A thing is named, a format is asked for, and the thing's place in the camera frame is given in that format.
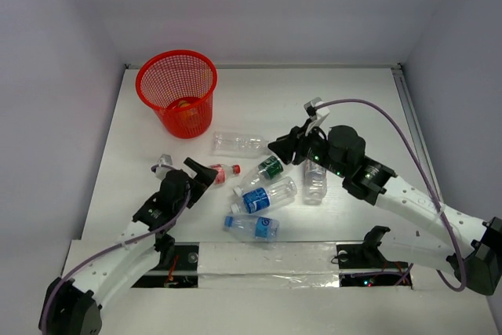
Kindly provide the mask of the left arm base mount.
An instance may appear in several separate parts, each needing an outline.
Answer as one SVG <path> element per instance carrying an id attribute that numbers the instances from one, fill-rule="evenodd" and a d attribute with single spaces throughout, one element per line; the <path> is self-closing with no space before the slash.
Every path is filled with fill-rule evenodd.
<path id="1" fill-rule="evenodd" d="M 135 288 L 185 289 L 198 287 L 198 251 L 196 243 L 175 244 L 159 264 L 142 276 Z"/>

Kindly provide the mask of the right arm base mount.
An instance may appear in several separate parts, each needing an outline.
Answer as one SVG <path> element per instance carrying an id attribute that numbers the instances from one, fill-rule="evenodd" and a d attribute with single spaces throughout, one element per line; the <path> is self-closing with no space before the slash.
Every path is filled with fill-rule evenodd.
<path id="1" fill-rule="evenodd" d="M 390 231 L 389 227 L 375 226 L 361 242 L 336 245 L 330 263 L 339 268 L 342 287 L 413 285 L 409 277 L 409 264 L 386 259 L 379 250 L 382 238 Z"/>

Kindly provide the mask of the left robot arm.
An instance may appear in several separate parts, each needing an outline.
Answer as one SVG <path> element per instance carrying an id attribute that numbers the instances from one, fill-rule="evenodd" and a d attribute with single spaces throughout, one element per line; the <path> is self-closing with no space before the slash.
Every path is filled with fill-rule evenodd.
<path id="1" fill-rule="evenodd" d="M 146 272 L 173 261 L 169 231 L 209 189 L 218 172 L 186 158 L 188 172 L 162 166 L 159 189 L 133 214 L 120 236 L 51 282 L 38 328 L 43 334 L 98 334 L 104 311 Z"/>

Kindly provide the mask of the red label small bottle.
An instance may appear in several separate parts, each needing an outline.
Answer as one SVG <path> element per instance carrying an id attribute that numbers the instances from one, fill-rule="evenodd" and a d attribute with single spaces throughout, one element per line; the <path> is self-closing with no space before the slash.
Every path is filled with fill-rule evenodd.
<path id="1" fill-rule="evenodd" d="M 217 171 L 213 185 L 224 184 L 229 178 L 236 177 L 241 172 L 240 165 L 225 165 L 225 164 L 214 164 L 209 166 L 210 169 Z"/>

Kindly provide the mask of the orange plastic bottle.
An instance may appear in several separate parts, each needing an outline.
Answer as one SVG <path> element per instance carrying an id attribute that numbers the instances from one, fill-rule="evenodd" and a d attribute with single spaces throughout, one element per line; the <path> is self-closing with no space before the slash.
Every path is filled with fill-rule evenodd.
<path id="1" fill-rule="evenodd" d="M 198 114 L 197 110 L 192 108 L 191 103 L 186 100 L 180 100 L 176 107 L 182 109 L 180 112 L 182 119 L 193 119 Z"/>

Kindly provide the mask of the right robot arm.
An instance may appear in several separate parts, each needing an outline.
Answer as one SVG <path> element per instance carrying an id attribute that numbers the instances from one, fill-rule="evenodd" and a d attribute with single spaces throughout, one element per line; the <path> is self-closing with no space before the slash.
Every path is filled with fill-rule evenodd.
<path id="1" fill-rule="evenodd" d="M 483 220 L 414 188 L 393 169 L 366 156 L 366 142 L 350 126 L 334 126 L 328 135 L 319 128 L 293 127 L 268 145 L 286 165 L 314 162 L 342 180 L 352 197 L 409 221 L 421 236 L 399 237 L 384 226 L 366 234 L 362 259 L 378 266 L 402 260 L 451 275 L 481 295 L 491 296 L 501 280 L 501 219 Z"/>

